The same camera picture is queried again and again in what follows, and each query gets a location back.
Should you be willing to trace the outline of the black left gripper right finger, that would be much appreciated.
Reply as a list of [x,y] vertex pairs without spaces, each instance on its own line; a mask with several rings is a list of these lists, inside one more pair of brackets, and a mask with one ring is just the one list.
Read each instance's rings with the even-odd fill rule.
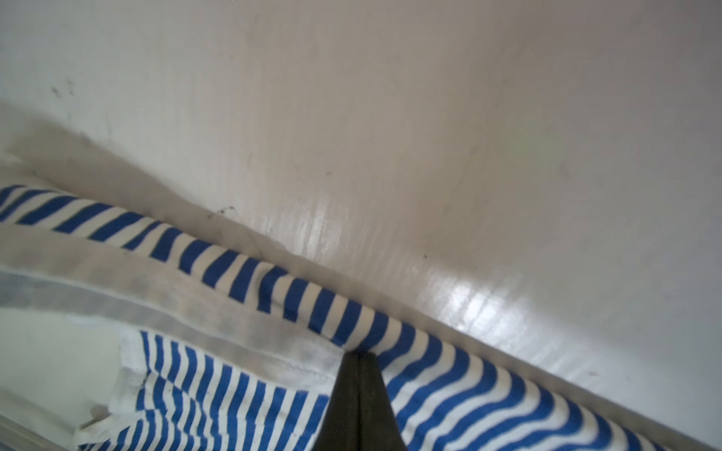
[[359,354],[358,377],[358,449],[406,451],[381,368],[374,354]]

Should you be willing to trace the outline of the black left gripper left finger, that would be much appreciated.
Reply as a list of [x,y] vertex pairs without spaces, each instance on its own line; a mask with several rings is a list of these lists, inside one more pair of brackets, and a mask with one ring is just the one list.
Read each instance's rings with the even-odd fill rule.
[[313,451],[360,449],[360,354],[344,355]]

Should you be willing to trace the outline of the blue white striped tank top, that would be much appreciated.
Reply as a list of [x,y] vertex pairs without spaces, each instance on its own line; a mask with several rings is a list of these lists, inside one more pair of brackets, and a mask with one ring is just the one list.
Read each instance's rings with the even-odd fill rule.
[[283,268],[53,189],[1,189],[2,301],[118,322],[80,450],[312,450],[347,353],[372,353],[407,450],[654,450],[505,368]]

